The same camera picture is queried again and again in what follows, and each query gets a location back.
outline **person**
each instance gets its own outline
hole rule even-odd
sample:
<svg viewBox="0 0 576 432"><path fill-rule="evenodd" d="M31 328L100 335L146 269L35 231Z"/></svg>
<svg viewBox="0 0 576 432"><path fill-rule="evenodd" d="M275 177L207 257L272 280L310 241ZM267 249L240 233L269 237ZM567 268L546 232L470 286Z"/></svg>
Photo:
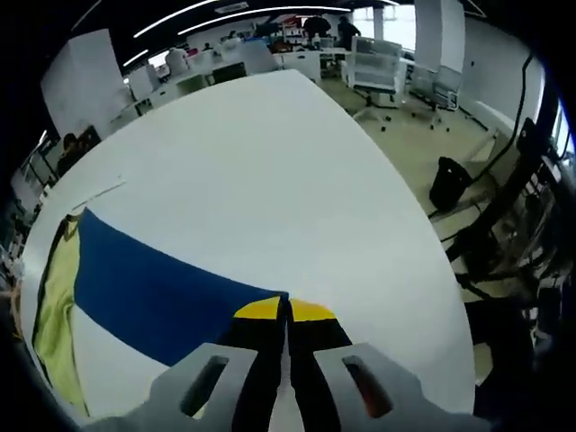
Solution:
<svg viewBox="0 0 576 432"><path fill-rule="evenodd" d="M62 177L74 164L80 160L84 155L76 135L73 133L68 133L62 140L62 145L64 146L64 153L60 156L58 160L57 170L58 175Z"/></svg>
<svg viewBox="0 0 576 432"><path fill-rule="evenodd" d="M325 38L328 30L331 28L332 26L330 23L325 18L322 18L321 15L314 15L304 23L304 30L308 34L309 41L311 41L315 36Z"/></svg>
<svg viewBox="0 0 576 432"><path fill-rule="evenodd" d="M345 16L340 17L338 34L340 35L340 44L348 51L352 50L352 38L361 36L360 31Z"/></svg>

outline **floor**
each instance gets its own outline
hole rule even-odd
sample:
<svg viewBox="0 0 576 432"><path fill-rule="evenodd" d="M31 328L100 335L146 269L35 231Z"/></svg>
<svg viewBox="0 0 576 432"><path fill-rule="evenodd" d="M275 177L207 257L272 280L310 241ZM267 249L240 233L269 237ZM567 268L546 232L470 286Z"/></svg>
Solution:
<svg viewBox="0 0 576 432"><path fill-rule="evenodd" d="M365 99L339 80L323 80L320 86L350 114L356 113L365 106ZM431 130L427 119L412 117L411 111L406 109L406 106L398 110L379 111L382 116L391 117L386 131L382 132L380 123L370 118L369 115L358 119L359 124L394 164L418 199L422 209L430 214L435 207L428 199L428 192L436 175L438 158L447 156L455 160L463 160L470 150L485 138L486 131L473 120L467 119L463 112L442 112L443 127ZM490 149L486 151L481 152L474 159L476 163L488 158ZM490 190L490 182L479 182L466 191L463 199L472 198ZM478 205L482 209L486 206L486 202L479 202ZM476 219L479 213L478 208L471 207L434 222L438 237L444 239L466 227ZM447 247L450 242L447 241L444 244ZM453 263L453 269L456 272L466 271L460 260ZM509 296L515 290L513 281L483 283L479 286L493 297ZM462 297L464 302L474 302L480 299L464 289L462 289ZM490 349L484 344L475 346L474 357L477 383L480 383L491 370Z"/></svg>

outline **yellow cloth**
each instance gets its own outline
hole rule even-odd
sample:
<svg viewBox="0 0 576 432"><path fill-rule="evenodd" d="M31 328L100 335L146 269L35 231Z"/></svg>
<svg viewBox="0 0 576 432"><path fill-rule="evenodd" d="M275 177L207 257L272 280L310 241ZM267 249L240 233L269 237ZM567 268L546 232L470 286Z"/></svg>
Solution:
<svg viewBox="0 0 576 432"><path fill-rule="evenodd" d="M64 398L88 415L80 387L74 350L70 311L74 306L74 281L80 263L80 238L77 221L69 222L49 262L48 276L34 349L44 363L49 380Z"/></svg>

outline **white table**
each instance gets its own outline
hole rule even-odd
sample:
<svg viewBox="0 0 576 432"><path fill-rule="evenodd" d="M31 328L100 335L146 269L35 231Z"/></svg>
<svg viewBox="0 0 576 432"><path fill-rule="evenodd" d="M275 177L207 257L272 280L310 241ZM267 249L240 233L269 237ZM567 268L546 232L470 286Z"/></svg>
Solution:
<svg viewBox="0 0 576 432"><path fill-rule="evenodd" d="M88 204L106 223L218 275L327 306L354 342L415 373L431 401L472 410L470 330L436 233L386 156L296 71L185 96L119 130L68 171L23 253L28 347L60 219L119 179L126 183ZM91 412L122 413L144 401L166 367L78 308L73 320Z"/></svg>

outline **blue cloth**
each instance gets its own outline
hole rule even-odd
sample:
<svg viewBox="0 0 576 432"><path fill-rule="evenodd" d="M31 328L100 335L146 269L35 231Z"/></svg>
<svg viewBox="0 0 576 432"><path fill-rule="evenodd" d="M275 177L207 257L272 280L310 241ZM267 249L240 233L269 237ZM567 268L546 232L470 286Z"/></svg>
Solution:
<svg viewBox="0 0 576 432"><path fill-rule="evenodd" d="M215 342L245 305L287 296L178 261L88 210L78 229L76 305L119 340L167 366Z"/></svg>

